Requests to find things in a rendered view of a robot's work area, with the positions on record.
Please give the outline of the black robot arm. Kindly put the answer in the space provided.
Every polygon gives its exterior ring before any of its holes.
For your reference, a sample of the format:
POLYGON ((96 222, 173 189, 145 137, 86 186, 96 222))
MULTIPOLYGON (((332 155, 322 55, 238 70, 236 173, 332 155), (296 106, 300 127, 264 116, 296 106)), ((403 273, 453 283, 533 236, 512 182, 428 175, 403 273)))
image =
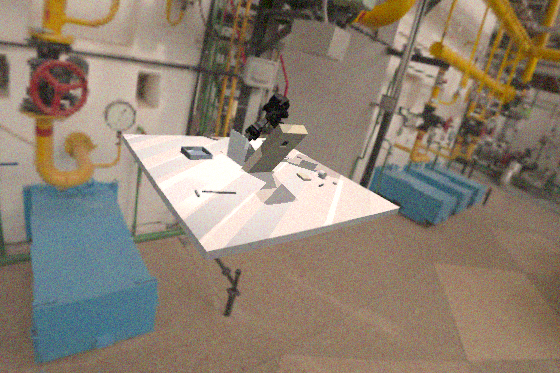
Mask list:
MULTIPOLYGON (((271 99, 269 99, 269 101, 267 103, 265 103, 265 105, 263 106, 262 110, 265 110, 266 113, 269 109, 275 108, 276 113, 278 114, 278 116, 281 118, 288 118, 288 111, 287 109, 289 108, 290 104, 289 104, 289 99, 287 99, 285 96, 282 98, 283 96, 281 94, 275 93, 273 95, 273 97, 271 97, 271 99)), ((266 119, 266 117, 264 117, 261 121, 259 122, 255 122, 253 124, 251 124, 246 130, 245 130, 245 134, 243 135, 244 137, 246 137, 248 139, 248 141, 250 142, 252 139, 255 141, 261 134, 263 127, 269 122, 269 120, 266 119), (254 137, 249 131, 256 137, 254 137)))

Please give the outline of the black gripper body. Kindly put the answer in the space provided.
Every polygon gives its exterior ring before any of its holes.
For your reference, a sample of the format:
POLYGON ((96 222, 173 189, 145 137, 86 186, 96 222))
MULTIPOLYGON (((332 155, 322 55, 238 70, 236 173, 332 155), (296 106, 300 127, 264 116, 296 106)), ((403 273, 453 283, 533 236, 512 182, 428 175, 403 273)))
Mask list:
POLYGON ((267 111, 265 117, 266 117, 266 119, 269 120, 270 122, 273 121, 273 120, 275 120, 275 119, 277 119, 277 118, 280 118, 280 117, 278 116, 278 114, 276 113, 275 108, 269 109, 269 110, 267 111), (269 119, 268 119, 268 118, 269 118, 269 119))

